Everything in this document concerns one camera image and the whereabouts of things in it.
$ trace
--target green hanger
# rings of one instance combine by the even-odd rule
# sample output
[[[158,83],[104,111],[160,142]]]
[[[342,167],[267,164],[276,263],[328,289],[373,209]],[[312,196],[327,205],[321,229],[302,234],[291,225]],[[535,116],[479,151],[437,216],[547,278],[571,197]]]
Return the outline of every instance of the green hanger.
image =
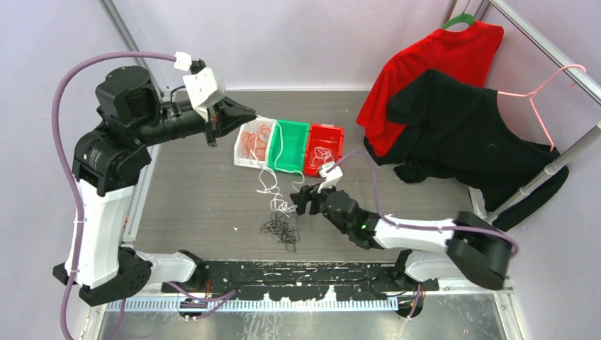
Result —
[[[458,16],[451,18],[449,21],[447,21],[446,23],[444,23],[442,25],[442,29],[446,30],[447,28],[456,25],[458,23],[467,23],[468,25],[472,26],[473,23],[476,22],[476,19],[471,15],[466,13],[466,9],[469,6],[469,0],[468,0],[468,4],[466,5],[466,8],[464,8],[464,11],[461,12],[461,14],[459,14]]]

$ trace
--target clothes hanger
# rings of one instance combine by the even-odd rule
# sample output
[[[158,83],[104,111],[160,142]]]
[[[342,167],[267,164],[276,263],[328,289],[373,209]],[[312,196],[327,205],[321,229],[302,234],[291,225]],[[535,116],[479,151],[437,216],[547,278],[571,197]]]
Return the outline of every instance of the clothes hanger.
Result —
[[[545,124],[543,123],[543,120],[541,118],[541,115],[539,115],[539,111],[537,110],[537,107],[534,105],[534,96],[539,93],[539,91],[545,87],[547,85],[547,83],[549,83],[553,78],[555,78],[555,76],[557,76],[559,74],[559,72],[565,70],[565,69],[569,69],[571,67],[577,67],[579,69],[582,69],[584,72],[586,72],[586,68],[583,65],[579,65],[579,64],[570,64],[570,65],[566,65],[560,69],[558,69],[557,71],[555,71],[555,73],[553,73],[553,75],[551,75],[547,80],[543,81],[543,84],[541,84],[539,87],[537,87],[536,90],[530,92],[530,93],[526,93],[526,94],[518,94],[518,93],[510,93],[510,92],[502,92],[502,91],[497,91],[498,94],[502,94],[504,96],[513,96],[513,97],[530,97],[530,105],[532,105],[532,109],[534,109],[534,113],[536,113],[537,118],[539,120],[539,123],[541,124],[541,127],[543,128],[543,131],[545,132],[546,138],[549,140],[549,143],[551,144],[551,151],[553,151],[553,148],[555,147],[555,143],[553,143],[553,140],[551,139],[551,135],[549,134],[549,131],[547,131]],[[574,85],[576,85],[576,83],[571,84],[570,86],[568,86],[568,89],[571,89]]]
[[[466,8],[464,8],[464,11],[461,12],[461,14],[459,14],[458,16],[456,16],[454,18],[451,18],[449,21],[447,21],[446,23],[444,23],[442,25],[441,28],[443,30],[446,30],[447,28],[449,28],[453,25],[456,25],[458,23],[467,23],[468,25],[472,26],[473,23],[476,22],[476,19],[471,14],[466,13],[468,6],[469,6],[469,1],[470,0],[468,0],[468,3],[466,4]]]

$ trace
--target pink hanger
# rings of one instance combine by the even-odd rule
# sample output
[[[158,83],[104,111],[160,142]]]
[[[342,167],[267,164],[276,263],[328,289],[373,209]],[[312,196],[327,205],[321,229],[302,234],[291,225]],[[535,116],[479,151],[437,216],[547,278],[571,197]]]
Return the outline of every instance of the pink hanger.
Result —
[[[579,64],[570,64],[570,65],[566,65],[560,69],[558,69],[557,71],[555,71],[555,73],[553,73],[552,76],[550,76],[547,80],[543,81],[543,84],[541,84],[541,86],[537,87],[536,90],[530,92],[530,93],[526,93],[526,94],[517,94],[517,93],[509,93],[509,92],[502,92],[502,91],[497,91],[498,94],[502,94],[505,96],[514,96],[514,97],[530,97],[530,104],[532,105],[532,108],[534,109],[534,113],[536,113],[537,118],[539,119],[539,123],[541,123],[541,126],[543,128],[543,131],[545,132],[545,135],[547,137],[547,139],[549,140],[549,143],[551,143],[551,151],[553,151],[553,148],[555,147],[555,143],[553,143],[553,140],[551,139],[551,135],[549,134],[549,131],[547,131],[545,124],[543,123],[543,120],[541,118],[541,115],[539,115],[539,111],[537,110],[537,107],[534,105],[534,96],[539,93],[539,91],[545,87],[545,85],[547,85],[547,83],[549,83],[553,78],[555,78],[555,76],[557,74],[559,74],[559,72],[565,70],[565,69],[569,69],[571,67],[577,67],[579,69],[582,69],[584,72],[586,72],[586,68],[583,65],[579,65]],[[568,89],[571,89],[572,86],[574,86],[576,83],[571,84]]]

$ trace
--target white cable clip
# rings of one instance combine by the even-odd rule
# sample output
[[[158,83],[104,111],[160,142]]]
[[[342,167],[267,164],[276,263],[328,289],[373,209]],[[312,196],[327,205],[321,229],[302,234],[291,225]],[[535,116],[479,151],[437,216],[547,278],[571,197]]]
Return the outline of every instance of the white cable clip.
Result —
[[[318,188],[318,193],[320,193],[321,190],[323,190],[323,189],[327,189],[327,188],[336,186],[338,181],[340,181],[340,179],[342,178],[342,170],[340,169],[340,166],[336,166],[335,168],[332,169],[334,164],[335,163],[333,161],[331,161],[331,162],[328,162],[328,163],[320,166],[319,175],[322,179],[324,179],[324,181],[320,184],[320,186]]]
[[[175,63],[173,64],[173,67],[181,71],[187,72],[190,71],[190,66],[192,66],[191,55],[180,51],[175,52]]]

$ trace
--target green bin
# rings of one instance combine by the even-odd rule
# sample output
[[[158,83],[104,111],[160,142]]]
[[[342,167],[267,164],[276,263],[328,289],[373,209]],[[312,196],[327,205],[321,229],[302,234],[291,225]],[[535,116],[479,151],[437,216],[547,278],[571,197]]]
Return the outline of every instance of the green bin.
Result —
[[[275,171],[303,172],[310,124],[277,120],[267,165]]]

